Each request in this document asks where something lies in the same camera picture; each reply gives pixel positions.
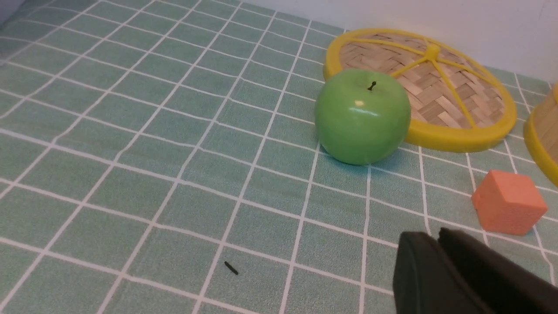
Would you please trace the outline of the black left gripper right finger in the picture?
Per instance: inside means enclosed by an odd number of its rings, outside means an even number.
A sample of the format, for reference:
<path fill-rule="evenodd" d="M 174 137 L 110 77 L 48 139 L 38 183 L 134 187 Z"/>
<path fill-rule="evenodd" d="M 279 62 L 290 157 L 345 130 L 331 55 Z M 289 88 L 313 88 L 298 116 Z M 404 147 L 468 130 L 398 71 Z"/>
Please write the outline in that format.
<path fill-rule="evenodd" d="M 462 230 L 438 242 L 467 284 L 496 314 L 556 314 L 558 290 Z"/>

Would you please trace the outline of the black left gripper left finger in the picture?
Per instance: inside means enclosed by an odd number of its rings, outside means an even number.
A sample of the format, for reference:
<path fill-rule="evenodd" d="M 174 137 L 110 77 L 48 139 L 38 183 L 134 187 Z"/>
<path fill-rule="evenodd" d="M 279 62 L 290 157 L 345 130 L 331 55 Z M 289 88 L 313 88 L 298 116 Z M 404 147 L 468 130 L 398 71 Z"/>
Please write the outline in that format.
<path fill-rule="evenodd" d="M 400 234 L 392 287 L 398 314 L 494 312 L 468 286 L 439 243 L 423 232 Z"/>

